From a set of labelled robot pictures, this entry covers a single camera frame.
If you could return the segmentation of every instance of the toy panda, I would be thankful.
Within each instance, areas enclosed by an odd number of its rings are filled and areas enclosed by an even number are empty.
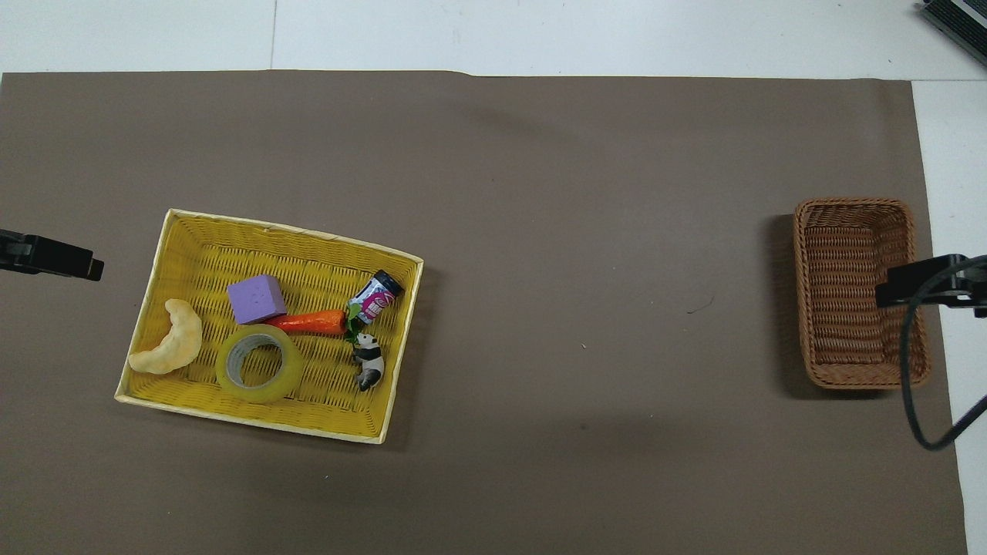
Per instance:
[[[366,391],[384,377],[384,359],[380,356],[380,345],[370,334],[358,334],[353,346],[353,360],[362,367],[356,376],[356,386]]]

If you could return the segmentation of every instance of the black lid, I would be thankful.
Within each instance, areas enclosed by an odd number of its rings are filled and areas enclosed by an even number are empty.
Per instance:
[[[401,287],[396,281],[394,281],[393,277],[388,276],[387,272],[384,272],[383,270],[378,270],[377,274],[374,274],[373,276],[374,279],[380,281],[381,285],[387,287],[387,290],[391,291],[391,293],[394,296],[398,296],[401,293],[405,292],[405,289]]]

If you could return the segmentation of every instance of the roll of tape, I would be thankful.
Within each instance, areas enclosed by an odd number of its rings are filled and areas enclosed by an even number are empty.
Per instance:
[[[244,384],[244,360],[251,351],[274,345],[281,351],[281,366],[273,378],[261,385]],[[223,342],[216,357],[216,381],[223,390],[250,403],[270,403],[281,399],[302,380],[305,361],[288,335],[274,326],[256,324],[237,330]]]

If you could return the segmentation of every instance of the white table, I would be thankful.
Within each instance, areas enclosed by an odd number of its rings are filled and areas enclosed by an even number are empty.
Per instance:
[[[0,4],[0,71],[269,68],[912,80],[935,251],[987,253],[987,69],[909,1]],[[987,393],[987,322],[942,313],[958,417]],[[987,421],[956,453],[969,553],[985,555]]]

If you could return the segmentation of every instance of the purple block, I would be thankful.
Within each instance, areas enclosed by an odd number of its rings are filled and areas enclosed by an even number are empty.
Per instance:
[[[288,312],[277,279],[267,274],[227,285],[226,294],[237,324],[256,324]]]

